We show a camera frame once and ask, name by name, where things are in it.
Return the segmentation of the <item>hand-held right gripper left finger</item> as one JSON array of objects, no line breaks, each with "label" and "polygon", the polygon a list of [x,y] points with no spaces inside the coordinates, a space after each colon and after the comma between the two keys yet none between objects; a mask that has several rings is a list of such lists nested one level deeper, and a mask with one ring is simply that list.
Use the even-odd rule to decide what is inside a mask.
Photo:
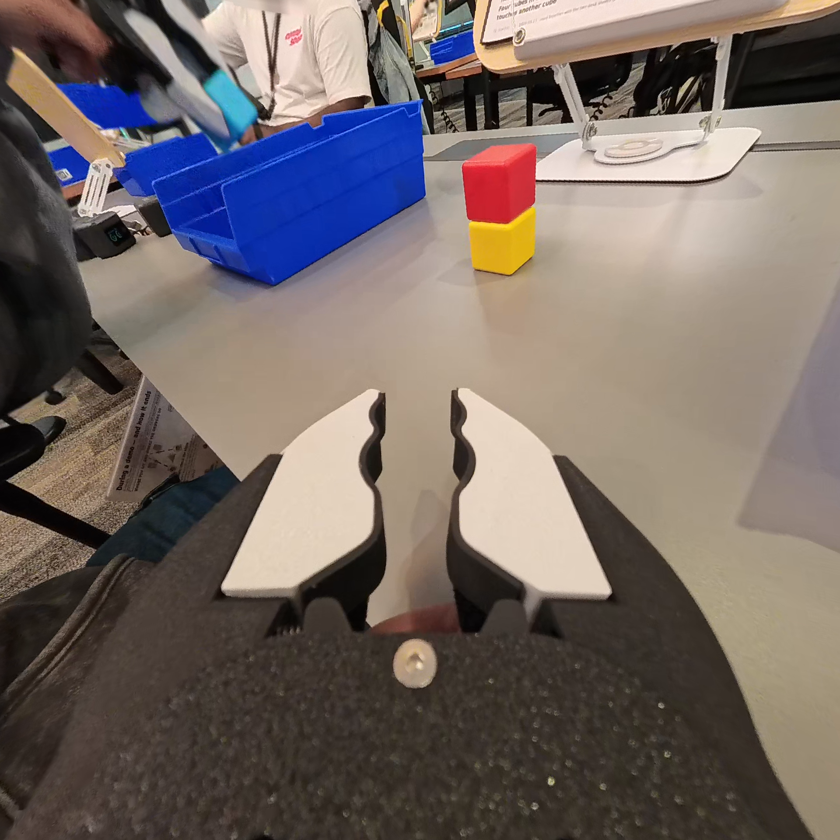
[{"label": "hand-held right gripper left finger", "polygon": [[369,389],[283,450],[223,579],[229,597],[367,599],[385,570],[385,394]]}]

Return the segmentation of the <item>blue plastic bin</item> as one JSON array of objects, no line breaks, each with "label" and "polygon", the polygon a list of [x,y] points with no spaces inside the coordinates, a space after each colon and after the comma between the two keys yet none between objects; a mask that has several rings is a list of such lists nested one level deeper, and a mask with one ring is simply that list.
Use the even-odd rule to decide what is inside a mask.
[{"label": "blue plastic bin", "polygon": [[475,54],[472,30],[435,40],[430,43],[428,52],[436,66],[442,66]]},{"label": "blue plastic bin", "polygon": [[216,157],[214,144],[202,133],[154,143],[125,155],[113,170],[122,187],[134,197],[154,194],[154,181]]},{"label": "blue plastic bin", "polygon": [[181,246],[275,286],[426,195],[420,100],[329,114],[154,181]]},{"label": "blue plastic bin", "polygon": [[[120,151],[132,151],[134,145],[147,140],[159,125],[145,111],[137,93],[85,83],[63,83],[58,89]],[[62,186],[84,180],[88,163],[70,145],[50,150],[48,157]]]}]

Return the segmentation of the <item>black office chair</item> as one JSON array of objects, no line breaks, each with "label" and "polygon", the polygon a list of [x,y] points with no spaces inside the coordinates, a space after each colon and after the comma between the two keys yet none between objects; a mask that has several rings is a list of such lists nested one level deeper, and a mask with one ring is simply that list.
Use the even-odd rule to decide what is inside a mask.
[{"label": "black office chair", "polygon": [[109,539],[109,534],[11,482],[43,457],[47,444],[47,436],[35,424],[13,421],[2,427],[1,511],[97,550]]}]

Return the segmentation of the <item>person's left hand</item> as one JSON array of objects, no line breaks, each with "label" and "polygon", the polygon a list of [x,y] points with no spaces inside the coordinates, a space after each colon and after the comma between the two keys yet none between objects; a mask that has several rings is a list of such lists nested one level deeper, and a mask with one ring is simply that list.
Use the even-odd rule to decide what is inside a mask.
[{"label": "person's left hand", "polygon": [[98,79],[111,47],[87,12],[69,1],[2,1],[1,44],[49,54],[76,81]]}]

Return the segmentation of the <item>blue denim jacket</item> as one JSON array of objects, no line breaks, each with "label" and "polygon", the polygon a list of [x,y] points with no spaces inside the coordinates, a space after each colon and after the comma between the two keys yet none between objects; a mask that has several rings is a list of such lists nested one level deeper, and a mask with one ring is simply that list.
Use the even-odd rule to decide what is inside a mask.
[{"label": "blue denim jacket", "polygon": [[434,111],[425,86],[408,55],[406,22],[396,13],[398,2],[359,1],[367,43],[367,67],[373,106],[419,101],[424,134],[434,133]]}]

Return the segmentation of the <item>person's left forearm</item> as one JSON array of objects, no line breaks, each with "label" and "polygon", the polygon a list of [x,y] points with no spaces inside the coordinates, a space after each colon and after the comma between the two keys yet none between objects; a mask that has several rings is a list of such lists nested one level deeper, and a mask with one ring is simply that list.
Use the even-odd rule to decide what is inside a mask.
[{"label": "person's left forearm", "polygon": [[2,101],[1,414],[55,385],[91,334],[69,207],[35,131]]}]

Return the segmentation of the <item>person's blue jeans leg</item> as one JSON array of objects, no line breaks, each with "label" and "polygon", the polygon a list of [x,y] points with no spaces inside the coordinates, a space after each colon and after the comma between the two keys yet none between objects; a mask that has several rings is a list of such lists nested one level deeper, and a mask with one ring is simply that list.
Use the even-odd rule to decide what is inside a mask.
[{"label": "person's blue jeans leg", "polygon": [[235,474],[222,466],[195,479],[159,487],[86,566],[105,566],[123,554],[147,563],[161,562],[238,483]]}]

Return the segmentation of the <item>printed paper sheet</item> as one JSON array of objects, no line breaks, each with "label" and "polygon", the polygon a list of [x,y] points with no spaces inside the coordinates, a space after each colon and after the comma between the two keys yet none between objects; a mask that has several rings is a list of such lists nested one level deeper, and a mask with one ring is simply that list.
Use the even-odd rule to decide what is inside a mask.
[{"label": "printed paper sheet", "polygon": [[143,376],[106,498],[140,502],[167,482],[194,480],[222,464],[149,378]]}]

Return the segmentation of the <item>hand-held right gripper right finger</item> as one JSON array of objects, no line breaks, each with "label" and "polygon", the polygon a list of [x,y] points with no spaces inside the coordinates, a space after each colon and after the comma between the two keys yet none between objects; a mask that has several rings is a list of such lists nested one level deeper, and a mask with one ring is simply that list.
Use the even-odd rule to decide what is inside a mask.
[{"label": "hand-held right gripper right finger", "polygon": [[549,447],[465,387],[452,391],[450,428],[455,591],[472,603],[608,600],[613,589]]}]

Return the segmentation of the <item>printed instruction sheet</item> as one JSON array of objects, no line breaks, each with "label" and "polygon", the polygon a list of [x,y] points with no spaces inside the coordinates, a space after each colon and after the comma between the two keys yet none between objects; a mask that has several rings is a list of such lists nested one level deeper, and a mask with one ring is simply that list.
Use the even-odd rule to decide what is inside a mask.
[{"label": "printed instruction sheet", "polygon": [[491,2],[482,43],[587,46],[772,11],[777,1],[513,1]]}]

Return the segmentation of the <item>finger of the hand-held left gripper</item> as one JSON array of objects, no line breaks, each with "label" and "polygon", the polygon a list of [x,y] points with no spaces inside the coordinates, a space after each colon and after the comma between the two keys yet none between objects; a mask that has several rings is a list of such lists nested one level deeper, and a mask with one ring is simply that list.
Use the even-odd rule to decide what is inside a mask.
[{"label": "finger of the hand-held left gripper", "polygon": [[190,57],[199,77],[225,71],[224,58],[205,30],[194,2],[161,1],[161,8],[161,26],[173,45]]},{"label": "finger of the hand-held left gripper", "polygon": [[230,141],[230,75],[191,3],[126,3],[129,34],[168,99],[216,143]]}]

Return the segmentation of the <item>cyan cube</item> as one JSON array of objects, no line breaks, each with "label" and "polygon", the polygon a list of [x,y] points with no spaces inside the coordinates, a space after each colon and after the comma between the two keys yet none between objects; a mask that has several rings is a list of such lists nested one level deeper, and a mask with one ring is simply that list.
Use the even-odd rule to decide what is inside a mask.
[{"label": "cyan cube", "polygon": [[213,127],[204,129],[222,149],[229,149],[241,140],[257,121],[254,102],[243,92],[224,69],[217,69],[203,83],[203,91],[211,102]]}]

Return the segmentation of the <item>small black device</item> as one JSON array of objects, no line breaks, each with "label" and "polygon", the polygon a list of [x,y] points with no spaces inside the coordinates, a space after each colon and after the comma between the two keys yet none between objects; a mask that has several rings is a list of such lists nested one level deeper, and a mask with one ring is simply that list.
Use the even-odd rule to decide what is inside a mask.
[{"label": "small black device", "polygon": [[73,242],[79,263],[119,256],[136,245],[132,230],[114,211],[93,217],[71,215]]}]

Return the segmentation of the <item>yellow cube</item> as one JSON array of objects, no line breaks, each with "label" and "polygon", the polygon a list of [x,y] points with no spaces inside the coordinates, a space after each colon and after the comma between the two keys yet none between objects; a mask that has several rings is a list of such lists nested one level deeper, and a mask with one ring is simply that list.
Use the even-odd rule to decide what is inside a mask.
[{"label": "yellow cube", "polygon": [[536,207],[509,223],[469,221],[469,246],[474,270],[509,277],[534,257]]}]

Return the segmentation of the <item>grey desk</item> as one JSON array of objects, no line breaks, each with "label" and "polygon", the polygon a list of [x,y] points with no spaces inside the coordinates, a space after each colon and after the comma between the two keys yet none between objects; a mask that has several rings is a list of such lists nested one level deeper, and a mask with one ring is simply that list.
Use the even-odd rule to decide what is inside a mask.
[{"label": "grey desk", "polygon": [[742,507],[838,290],[838,102],[730,112],[764,144],[705,185],[540,184],[535,257],[469,260],[459,141],[423,201],[277,287],[148,238],[81,267],[94,319],[238,477],[386,394],[369,621],[452,598],[449,395],[566,455],[670,562],[816,838],[838,838],[838,554]]}]

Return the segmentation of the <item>red cube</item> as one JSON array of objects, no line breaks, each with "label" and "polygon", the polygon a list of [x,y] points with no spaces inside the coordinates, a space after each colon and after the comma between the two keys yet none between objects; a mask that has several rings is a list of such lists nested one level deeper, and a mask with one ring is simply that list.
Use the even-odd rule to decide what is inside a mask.
[{"label": "red cube", "polygon": [[508,224],[536,198],[537,146],[497,144],[462,165],[465,210],[470,222]]}]

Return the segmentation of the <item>small wooden board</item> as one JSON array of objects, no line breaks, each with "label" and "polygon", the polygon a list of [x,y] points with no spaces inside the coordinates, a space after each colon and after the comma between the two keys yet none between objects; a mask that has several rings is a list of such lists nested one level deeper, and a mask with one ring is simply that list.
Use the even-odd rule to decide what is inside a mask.
[{"label": "small wooden board", "polygon": [[125,166],[124,154],[79,108],[58,89],[32,59],[19,49],[12,50],[8,86],[88,162],[109,161]]}]

